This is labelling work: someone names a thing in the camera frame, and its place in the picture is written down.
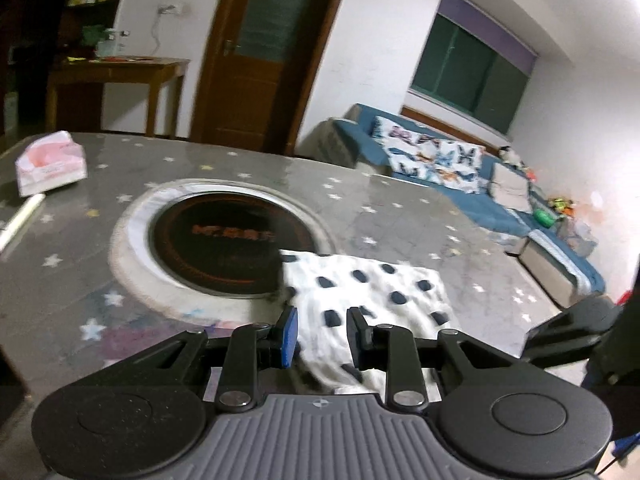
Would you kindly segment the black jacket right forearm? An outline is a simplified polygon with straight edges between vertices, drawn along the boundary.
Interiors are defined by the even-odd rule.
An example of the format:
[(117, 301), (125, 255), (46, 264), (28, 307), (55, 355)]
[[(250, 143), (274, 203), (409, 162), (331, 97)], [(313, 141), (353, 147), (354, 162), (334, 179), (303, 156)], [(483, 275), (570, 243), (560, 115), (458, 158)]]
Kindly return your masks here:
[(582, 386), (612, 416), (613, 455), (623, 458), (639, 445), (639, 275), (620, 315), (592, 352)]

